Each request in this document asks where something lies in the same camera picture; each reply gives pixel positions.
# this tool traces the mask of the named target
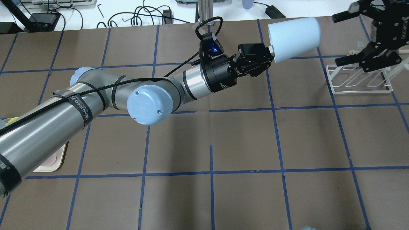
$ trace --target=electrical cable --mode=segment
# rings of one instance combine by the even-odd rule
[[[115,23],[115,25],[118,27],[118,24],[114,20],[111,20],[111,24],[109,26],[113,27],[112,23]]]
[[[65,24],[66,24],[67,21],[65,20],[65,17],[64,17],[64,15],[62,15],[62,13],[58,12],[56,9],[54,11],[57,12],[64,19],[64,26],[63,26],[63,29],[62,29],[62,31],[64,31],[65,30]]]
[[[82,28],[84,27],[84,18],[82,17],[81,12],[80,12],[79,10],[77,10],[76,8],[73,8],[73,7],[72,7],[72,6],[73,6],[72,4],[71,4],[69,7],[63,7],[63,6],[61,6],[60,4],[58,4],[58,3],[56,2],[56,0],[53,0],[53,1],[54,1],[54,3],[55,3],[57,6],[59,6],[58,8],[56,8],[56,10],[57,10],[57,9],[61,9],[61,8],[76,10],[76,11],[79,13],[79,15],[81,16],[81,28],[80,28],[80,29],[82,29]]]
[[[101,24],[101,23],[105,26],[105,28],[107,27],[106,24],[105,24],[105,22],[99,22],[99,23],[97,24],[97,29],[98,29],[99,24]]]
[[[145,12],[147,11],[147,8],[152,8],[152,9],[153,9],[153,10],[151,10],[151,11],[148,10],[147,12],[151,15],[152,24],[155,24],[155,23],[153,22],[153,16],[152,16],[152,13],[151,13],[151,12],[158,11],[158,12],[160,13],[160,15],[162,15],[162,19],[163,19],[163,18],[164,18],[164,15],[163,15],[163,13],[159,10],[160,7],[154,8],[154,7],[145,6],[145,7],[142,7],[141,9],[144,9]]]
[[[141,6],[135,8],[134,16],[132,17],[132,20],[131,20],[131,25],[132,25],[132,21],[133,21],[133,24],[135,25],[135,17],[138,17],[138,16],[139,16],[139,12],[140,12],[143,8],[144,8],[144,7],[141,7]],[[149,12],[149,15],[151,16],[152,24],[155,25],[155,23],[154,23],[154,21],[153,21],[153,15],[152,15],[152,13]]]
[[[119,13],[116,13],[116,14],[112,15],[112,16],[109,18],[108,24],[109,24],[109,22],[112,20],[113,17],[115,17],[116,15],[119,15],[119,14],[134,14],[134,12],[119,12]],[[150,16],[150,15],[147,15],[147,14],[139,14],[139,15],[141,15],[141,16]],[[152,15],[152,16],[153,16],[153,17],[162,17],[161,15]],[[185,21],[185,20],[181,20],[181,19],[177,19],[177,18],[173,18],[173,17],[168,17],[168,16],[163,16],[163,18],[169,18],[169,19],[181,21],[181,22],[184,22],[184,23],[190,23],[190,22],[187,22],[187,21]]]
[[[48,4],[48,8],[47,8],[47,13],[50,13],[50,12],[56,12],[57,14],[59,14],[63,19],[64,19],[64,26],[63,26],[63,29],[61,30],[61,31],[64,31],[65,30],[65,25],[67,24],[67,21],[66,21],[66,19],[65,19],[65,17],[64,17],[64,15],[62,15],[62,13],[60,13],[60,12],[58,12],[57,11],[57,9],[50,9],[50,1],[49,0],[47,0],[47,4]]]
[[[265,4],[265,3],[261,3],[261,2],[254,2],[254,3],[262,4],[262,5],[265,5],[265,6],[267,6],[267,7],[270,7],[269,5],[267,5],[267,4]]]
[[[222,17],[216,16],[216,17],[209,18],[209,19],[207,19],[206,21],[200,23],[200,24],[196,27],[196,29],[195,29],[196,36],[197,36],[201,41],[203,40],[203,36],[199,33],[199,29],[200,29],[202,26],[206,25],[207,23],[209,23],[209,22],[211,22],[211,21],[214,21],[214,20],[217,20],[217,19],[220,20],[219,28],[217,28],[217,31],[216,31],[216,33],[214,34],[215,36],[217,36],[217,35],[219,34],[220,30],[222,29],[222,25],[223,25],[223,18],[222,18]],[[187,60],[184,61],[182,64],[178,65],[176,68],[174,68],[174,69],[171,70],[169,73],[167,73],[164,77],[169,77],[171,74],[173,74],[173,73],[174,73],[175,71],[177,71],[179,68],[181,68],[183,65],[185,65],[185,64],[188,63],[190,60],[192,60],[193,58],[195,58],[199,53],[200,53],[200,51],[198,51],[197,53],[195,53],[195,54],[194,54],[193,56],[191,56],[189,59],[187,59]]]
[[[376,4],[372,4],[372,3],[370,3],[369,5],[372,6],[372,7],[382,7],[384,9],[386,9],[385,5],[376,5]]]
[[[207,24],[207,23],[209,23],[209,22],[211,22],[211,21],[214,21],[214,20],[220,20],[220,25],[219,25],[219,28],[217,29],[217,32],[216,32],[215,35],[217,35],[217,34],[220,32],[220,29],[221,29],[222,24],[223,24],[223,19],[222,19],[221,17],[219,17],[219,16],[213,17],[213,18],[210,18],[210,19],[208,19],[208,20],[206,20],[206,21],[200,23],[200,24],[196,27],[195,32],[196,32],[196,35],[198,36],[199,39],[202,39],[202,35],[198,32],[199,29],[200,29],[203,25],[205,25],[205,24]],[[165,75],[165,77],[167,77],[167,76],[169,76],[170,74],[172,74],[173,72],[175,72],[177,69],[179,69],[180,67],[182,67],[184,64],[186,64],[186,63],[189,62],[190,60],[192,60],[192,59],[193,59],[195,56],[197,56],[198,54],[199,54],[199,52],[197,52],[197,53],[196,53],[195,55],[193,55],[191,58],[189,58],[188,60],[186,60],[183,64],[179,65],[178,67],[176,67],[175,69],[173,69],[172,71],[170,71],[168,74]],[[80,93],[78,93],[78,95],[82,97],[82,96],[84,96],[84,95],[86,95],[86,94],[90,94],[90,93],[93,93],[93,92],[105,90],[105,89],[108,89],[108,88],[113,88],[113,87],[115,87],[115,86],[121,86],[121,85],[129,84],[129,83],[133,83],[133,82],[138,82],[138,81],[152,81],[152,82],[157,82],[157,81],[165,81],[165,79],[163,79],[163,78],[137,78],[137,79],[130,79],[130,80],[127,80],[127,81],[122,81],[122,82],[110,84],[110,85],[107,85],[107,86],[102,86],[102,87],[99,87],[99,88],[96,88],[96,89],[92,89],[92,90],[87,90],[87,91],[84,91],[84,92],[80,92]],[[25,116],[25,117],[19,119],[19,120],[17,120],[17,121],[15,121],[15,122],[11,123],[10,125],[8,125],[8,126],[2,128],[2,129],[0,129],[0,136],[3,135],[3,134],[6,134],[6,133],[8,133],[8,132],[10,132],[10,131],[12,131],[12,130],[14,130],[15,128],[17,128],[17,127],[19,127],[19,126],[21,126],[21,125],[23,125],[23,124],[25,124],[25,123],[27,123],[29,120],[31,120],[31,119],[37,117],[37,116],[40,115],[41,113],[44,113],[44,112],[46,112],[46,111],[48,111],[48,110],[50,110],[50,109],[52,109],[52,108],[54,108],[54,107],[56,107],[56,106],[58,106],[58,105],[64,103],[64,102],[67,102],[67,101],[68,101],[68,99],[66,99],[66,98],[61,98],[60,100],[58,100],[58,101],[56,101],[56,102],[53,102],[53,103],[51,103],[50,105],[45,106],[45,107],[43,107],[43,108],[41,108],[41,109],[39,109],[39,110],[37,110],[37,111],[31,113],[31,114],[29,114],[29,115],[27,115],[27,116]]]
[[[153,17],[152,17],[151,12],[154,12],[155,10],[158,11],[158,12],[162,15],[162,19],[164,19],[164,18],[163,18],[163,13],[160,12],[159,8],[161,8],[161,7],[168,7],[168,9],[171,10],[171,7],[170,7],[170,6],[168,6],[168,5],[162,5],[162,6],[157,7],[157,8],[150,7],[150,8],[153,8],[153,10],[149,11],[149,10],[147,9],[148,6],[145,6],[145,0],[142,1],[142,7],[143,7],[143,9],[144,9],[144,11],[145,11],[146,13],[149,13],[149,14],[151,15],[152,24],[154,24],[154,22],[153,22]]]

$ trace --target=white wire rack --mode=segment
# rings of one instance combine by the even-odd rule
[[[326,71],[332,93],[390,93],[391,80],[403,70],[409,70],[409,57],[394,67],[365,73],[359,66],[327,65]]]

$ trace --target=light blue joint cap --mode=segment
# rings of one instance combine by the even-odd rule
[[[81,67],[77,69],[74,75],[71,77],[70,86],[74,85],[78,81],[78,79],[81,77],[81,75],[83,75],[86,71],[93,70],[93,69],[102,70],[101,68],[94,68],[94,67]]]
[[[172,113],[173,100],[164,88],[144,85],[132,91],[126,106],[129,115],[136,122],[142,125],[153,125]]]

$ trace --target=black device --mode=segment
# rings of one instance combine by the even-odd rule
[[[164,24],[173,24],[173,15],[171,9],[164,9],[163,16],[170,18],[162,18],[162,25]]]
[[[0,22],[0,34],[16,34],[23,32],[14,22]]]
[[[382,1],[384,9],[372,4],[373,0],[359,0],[348,11],[333,15],[335,23],[360,14],[373,19],[371,42],[358,54],[337,58],[337,66],[359,63],[365,72],[370,72],[402,62],[398,49],[409,44],[409,1]]]
[[[265,14],[270,18],[285,18],[285,15],[281,13],[275,6],[269,6],[265,9]]]
[[[32,13],[30,21],[41,28],[41,31],[54,31],[60,18],[59,13]]]
[[[202,65],[211,92],[235,86],[238,77],[247,74],[256,77],[271,66],[273,56],[263,43],[240,44],[237,49],[237,54],[228,57],[213,33],[203,34],[200,59],[192,62],[192,66]]]

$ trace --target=metal stand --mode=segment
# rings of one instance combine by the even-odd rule
[[[213,0],[199,0],[199,17],[200,22],[203,22],[213,17]],[[207,25],[214,25],[214,22],[209,22]]]

